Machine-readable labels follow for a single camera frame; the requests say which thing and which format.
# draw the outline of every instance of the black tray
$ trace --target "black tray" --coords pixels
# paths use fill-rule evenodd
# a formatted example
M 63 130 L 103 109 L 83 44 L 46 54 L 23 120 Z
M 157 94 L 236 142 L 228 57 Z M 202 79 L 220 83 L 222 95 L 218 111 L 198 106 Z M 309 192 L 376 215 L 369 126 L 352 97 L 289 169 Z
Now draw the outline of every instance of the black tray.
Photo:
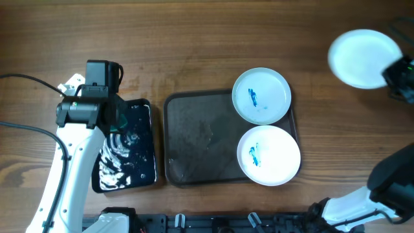
M 106 137 L 92 170 L 92 189 L 99 194 L 148 186 L 156 183 L 158 179 L 151 104 L 143 98 L 128 100 L 127 104 L 129 110 L 125 114 L 125 132 L 122 135 L 110 134 Z M 123 175 L 109 179 L 114 174 Z
M 292 107 L 271 125 L 298 141 Z M 236 150 L 240 138 L 255 126 L 234 109 L 231 89 L 172 94 L 164 103 L 167 180 L 179 187 L 249 181 Z

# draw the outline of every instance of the white plate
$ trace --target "white plate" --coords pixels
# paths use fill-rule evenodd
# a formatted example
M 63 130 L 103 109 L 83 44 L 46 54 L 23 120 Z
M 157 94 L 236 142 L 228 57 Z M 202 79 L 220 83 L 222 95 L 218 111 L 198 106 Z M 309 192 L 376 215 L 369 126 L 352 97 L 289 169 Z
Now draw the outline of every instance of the white plate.
M 329 67 L 336 77 L 361 89 L 385 87 L 382 72 L 401 57 L 400 48 L 391 38 L 367 29 L 342 34 L 328 52 Z
M 276 186 L 296 175 L 300 166 L 300 151 L 296 141 L 283 129 L 256 126 L 241 137 L 237 160 L 251 180 Z
M 248 122 L 258 125 L 277 122 L 288 111 L 291 99 L 286 80 L 267 68 L 244 72 L 232 91 L 235 110 Z

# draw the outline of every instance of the blue ink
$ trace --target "blue ink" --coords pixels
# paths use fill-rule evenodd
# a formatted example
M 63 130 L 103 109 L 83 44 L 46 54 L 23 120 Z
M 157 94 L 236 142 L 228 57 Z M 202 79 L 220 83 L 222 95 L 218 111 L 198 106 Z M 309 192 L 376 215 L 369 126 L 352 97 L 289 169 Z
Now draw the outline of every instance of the blue ink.
M 261 161 L 260 161 L 260 157 L 259 157 L 259 143 L 256 143 L 256 150 L 252 146 L 248 153 L 253 157 L 253 163 L 256 166 L 261 166 Z
M 256 93 L 253 91 L 253 89 L 250 89 L 249 88 L 249 90 L 248 90 L 248 94 L 250 95 L 250 97 L 252 98 L 252 100 L 253 100 L 253 105 L 254 105 L 254 107 L 255 106 L 257 106 L 257 96 L 256 96 Z

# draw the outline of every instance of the blue object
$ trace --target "blue object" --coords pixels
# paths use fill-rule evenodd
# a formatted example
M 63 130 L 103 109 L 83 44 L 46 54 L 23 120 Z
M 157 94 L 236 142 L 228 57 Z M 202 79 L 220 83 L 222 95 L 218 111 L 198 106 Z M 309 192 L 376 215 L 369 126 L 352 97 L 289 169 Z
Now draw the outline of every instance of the blue object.
M 254 107 L 257 106 L 257 96 L 256 96 L 256 93 L 253 91 L 253 89 L 249 89 L 248 94 L 252 98 Z
M 256 143 L 256 150 L 255 150 L 255 149 L 254 149 L 254 147 L 252 146 L 252 147 L 250 148 L 250 151 L 248 152 L 248 153 L 252 156 L 252 158 L 253 158 L 253 163 L 254 163 L 256 166 L 260 166 L 260 165 L 261 165 L 260 158 L 258 158 L 258 155 L 256 155 L 256 151 L 257 151 L 257 153 L 258 153 L 258 150 L 259 150 L 258 146 L 259 146 L 259 143 Z

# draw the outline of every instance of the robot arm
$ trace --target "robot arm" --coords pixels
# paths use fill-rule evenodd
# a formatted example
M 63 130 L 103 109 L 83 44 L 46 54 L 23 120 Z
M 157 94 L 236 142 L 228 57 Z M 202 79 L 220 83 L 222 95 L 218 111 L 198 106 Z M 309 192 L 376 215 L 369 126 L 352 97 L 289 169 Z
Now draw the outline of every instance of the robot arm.
M 314 229 L 318 218 L 344 232 L 384 217 L 392 224 L 406 222 L 414 215 L 413 167 L 414 144 L 378 163 L 368 178 L 367 186 L 343 197 L 312 205 L 308 214 L 315 212 L 318 205 L 323 210 L 317 210 L 317 214 L 308 219 L 308 227 Z M 394 217 L 401 219 L 394 221 L 391 219 Z
M 58 128 L 57 136 L 65 143 L 69 152 L 67 178 L 54 214 L 49 232 L 82 232 L 83 207 L 88 191 L 93 165 L 102 148 L 105 135 L 95 127 L 87 129 L 85 124 L 67 123 Z M 31 224 L 26 232 L 42 232 L 58 189 L 62 170 L 62 150 L 56 151 L 45 191 Z
M 82 217 L 94 162 L 105 136 L 119 130 L 125 102 L 118 96 L 122 67 L 114 62 L 89 60 L 82 96 L 66 96 L 58 105 L 57 136 L 65 144 L 56 151 L 39 208 L 26 232 L 82 232 Z M 66 178 L 60 184 L 64 159 Z M 58 186 L 61 193 L 54 209 L 52 203 Z M 51 221 L 47 219 L 52 213 Z

